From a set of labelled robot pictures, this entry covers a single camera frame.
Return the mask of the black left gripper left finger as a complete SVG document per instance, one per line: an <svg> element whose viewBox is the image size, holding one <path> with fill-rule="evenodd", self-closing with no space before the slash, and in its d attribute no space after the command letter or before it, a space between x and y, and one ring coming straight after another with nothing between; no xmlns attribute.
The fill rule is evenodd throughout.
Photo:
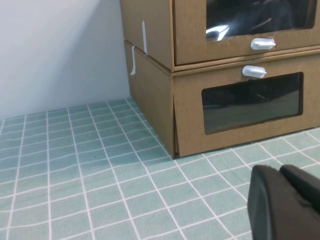
<svg viewBox="0 0 320 240"><path fill-rule="evenodd" d="M318 240L320 212L280 173L267 165L252 168L247 212L254 240Z"/></svg>

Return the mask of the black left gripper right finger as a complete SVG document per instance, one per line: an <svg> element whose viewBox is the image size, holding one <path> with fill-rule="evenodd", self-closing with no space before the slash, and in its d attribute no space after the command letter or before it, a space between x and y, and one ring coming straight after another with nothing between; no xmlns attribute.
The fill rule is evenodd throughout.
<svg viewBox="0 0 320 240"><path fill-rule="evenodd" d="M280 173L293 188L319 213L320 179L294 165L282 165Z"/></svg>

